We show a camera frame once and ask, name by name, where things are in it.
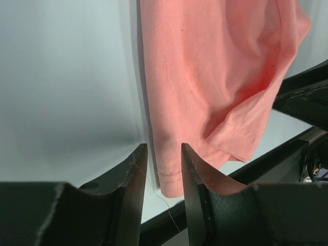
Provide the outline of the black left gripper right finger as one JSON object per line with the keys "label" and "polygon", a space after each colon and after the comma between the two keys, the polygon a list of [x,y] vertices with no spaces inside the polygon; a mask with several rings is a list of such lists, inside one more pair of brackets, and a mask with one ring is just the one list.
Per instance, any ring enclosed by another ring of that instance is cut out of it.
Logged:
{"label": "black left gripper right finger", "polygon": [[327,184],[244,185],[181,146],[190,245],[327,245]]}

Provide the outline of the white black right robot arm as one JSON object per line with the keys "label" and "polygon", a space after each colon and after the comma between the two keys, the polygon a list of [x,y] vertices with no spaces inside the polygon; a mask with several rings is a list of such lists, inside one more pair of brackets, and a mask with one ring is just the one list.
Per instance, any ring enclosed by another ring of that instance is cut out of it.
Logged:
{"label": "white black right robot arm", "polygon": [[284,79],[273,109],[327,131],[327,60]]}

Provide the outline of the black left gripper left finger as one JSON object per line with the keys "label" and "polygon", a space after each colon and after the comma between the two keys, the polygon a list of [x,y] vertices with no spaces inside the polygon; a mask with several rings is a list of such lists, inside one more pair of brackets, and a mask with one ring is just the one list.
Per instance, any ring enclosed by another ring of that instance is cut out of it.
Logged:
{"label": "black left gripper left finger", "polygon": [[2,182],[1,245],[138,245],[148,147],[79,188]]}

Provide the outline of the pink t shirt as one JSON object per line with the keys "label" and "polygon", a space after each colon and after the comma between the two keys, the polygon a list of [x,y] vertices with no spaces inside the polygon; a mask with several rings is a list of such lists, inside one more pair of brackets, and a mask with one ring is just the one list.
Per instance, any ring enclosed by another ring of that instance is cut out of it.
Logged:
{"label": "pink t shirt", "polygon": [[252,158],[311,22],[299,1],[141,1],[159,185],[183,195],[181,145],[215,168]]}

